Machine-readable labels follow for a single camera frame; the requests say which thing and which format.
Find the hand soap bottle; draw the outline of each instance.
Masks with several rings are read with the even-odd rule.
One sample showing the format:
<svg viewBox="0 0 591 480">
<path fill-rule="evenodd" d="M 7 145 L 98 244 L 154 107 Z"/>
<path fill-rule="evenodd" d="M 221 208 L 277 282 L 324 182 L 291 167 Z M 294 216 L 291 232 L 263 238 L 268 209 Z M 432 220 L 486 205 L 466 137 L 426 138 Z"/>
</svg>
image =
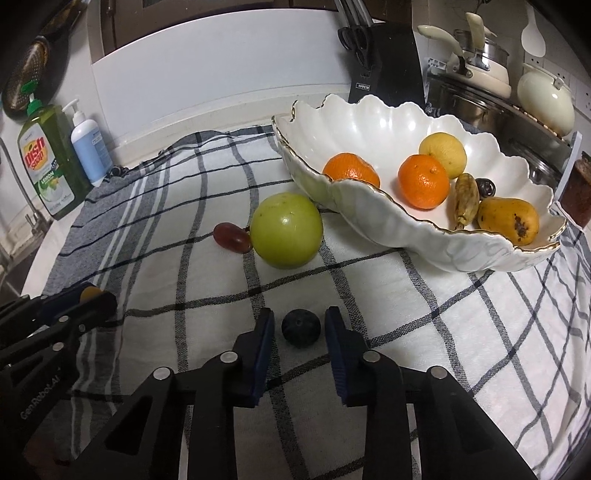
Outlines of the hand soap bottle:
<svg viewBox="0 0 591 480">
<path fill-rule="evenodd" d="M 74 130 L 70 139 L 88 180 L 98 187 L 113 168 L 113 161 L 100 134 L 99 125 L 92 119 L 86 119 L 84 112 L 78 110 L 78 101 L 78 98 L 72 100 L 62 111 L 65 112 L 69 107 L 74 109 Z"/>
</svg>

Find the red grape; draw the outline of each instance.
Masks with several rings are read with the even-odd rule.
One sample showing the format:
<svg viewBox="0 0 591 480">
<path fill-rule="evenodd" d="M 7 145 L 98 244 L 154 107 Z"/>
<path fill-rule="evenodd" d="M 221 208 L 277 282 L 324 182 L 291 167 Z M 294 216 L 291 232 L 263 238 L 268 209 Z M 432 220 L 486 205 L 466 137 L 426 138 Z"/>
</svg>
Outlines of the red grape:
<svg viewBox="0 0 591 480">
<path fill-rule="evenodd" d="M 213 229 L 213 239 L 220 247 L 237 254 L 245 254 L 252 250 L 251 236 L 233 223 L 218 223 Z"/>
</svg>

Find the strainer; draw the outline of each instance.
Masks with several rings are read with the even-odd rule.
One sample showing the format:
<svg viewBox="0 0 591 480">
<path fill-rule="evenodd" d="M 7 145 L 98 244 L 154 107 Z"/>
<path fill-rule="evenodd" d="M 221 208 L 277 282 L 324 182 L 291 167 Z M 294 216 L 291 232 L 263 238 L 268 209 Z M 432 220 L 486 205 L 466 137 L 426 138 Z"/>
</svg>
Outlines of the strainer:
<svg viewBox="0 0 591 480">
<path fill-rule="evenodd" d="M 66 72 L 70 31 L 85 8 L 84 2 L 71 0 L 43 28 L 12 71 L 2 91 L 2 106 L 13 120 L 27 118 L 28 96 L 21 92 L 25 83 L 37 82 L 35 97 L 44 104 L 56 94 Z"/>
<path fill-rule="evenodd" d="M 34 80 L 41 83 L 49 59 L 49 43 L 45 37 L 37 37 L 28 48 L 10 75 L 2 92 L 2 105 L 6 114 L 13 120 L 27 118 L 29 96 L 21 92 L 22 86 Z"/>
</svg>

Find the green bottle cap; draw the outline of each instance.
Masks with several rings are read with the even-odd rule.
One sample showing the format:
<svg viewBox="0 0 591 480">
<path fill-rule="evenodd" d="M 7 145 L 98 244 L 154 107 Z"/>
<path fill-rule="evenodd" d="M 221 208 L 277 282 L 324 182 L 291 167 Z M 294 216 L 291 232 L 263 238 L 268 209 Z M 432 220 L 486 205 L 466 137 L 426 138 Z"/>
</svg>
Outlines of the green bottle cap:
<svg viewBox="0 0 591 480">
<path fill-rule="evenodd" d="M 22 93 L 31 96 L 31 101 L 27 105 L 27 115 L 31 115 L 43 106 L 43 103 L 39 99 L 33 98 L 33 93 L 37 90 L 37 85 L 38 83 L 35 80 L 31 80 L 21 88 Z"/>
<path fill-rule="evenodd" d="M 39 84 L 35 80 L 31 80 L 30 82 L 27 82 L 25 83 L 25 85 L 22 86 L 21 92 L 25 95 L 30 95 L 33 92 L 35 92 L 35 90 L 37 90 L 38 85 Z"/>
<path fill-rule="evenodd" d="M 32 113 L 36 112 L 43 106 L 42 101 L 39 99 L 34 99 L 31 103 L 27 105 L 27 115 L 31 115 Z"/>
</svg>

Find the white scalloped bowl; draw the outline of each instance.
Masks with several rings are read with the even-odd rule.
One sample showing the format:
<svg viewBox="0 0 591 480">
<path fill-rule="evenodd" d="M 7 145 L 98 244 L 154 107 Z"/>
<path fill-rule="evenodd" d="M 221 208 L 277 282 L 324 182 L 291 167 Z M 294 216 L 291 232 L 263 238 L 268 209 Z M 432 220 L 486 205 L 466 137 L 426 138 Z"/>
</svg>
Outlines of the white scalloped bowl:
<svg viewBox="0 0 591 480">
<path fill-rule="evenodd" d="M 318 108 L 298 101 L 291 116 L 273 117 L 272 123 L 295 183 L 377 244 L 408 248 L 442 270 L 463 272 L 522 270 L 560 248 L 556 239 L 566 220 L 550 214 L 552 189 L 532 183 L 527 161 L 503 155 L 489 133 L 473 135 L 452 115 L 432 118 L 414 103 L 393 108 L 373 95 L 354 105 L 329 95 Z M 450 198 L 433 210 L 418 210 L 404 201 L 397 187 L 398 168 L 434 132 L 448 132 L 463 143 L 466 171 L 491 179 L 497 196 L 527 200 L 535 207 L 540 231 L 533 243 L 514 247 L 499 233 L 473 227 L 452 231 Z M 355 153 L 370 163 L 381 188 L 351 179 L 331 181 L 323 175 L 326 162 L 341 152 Z"/>
</svg>

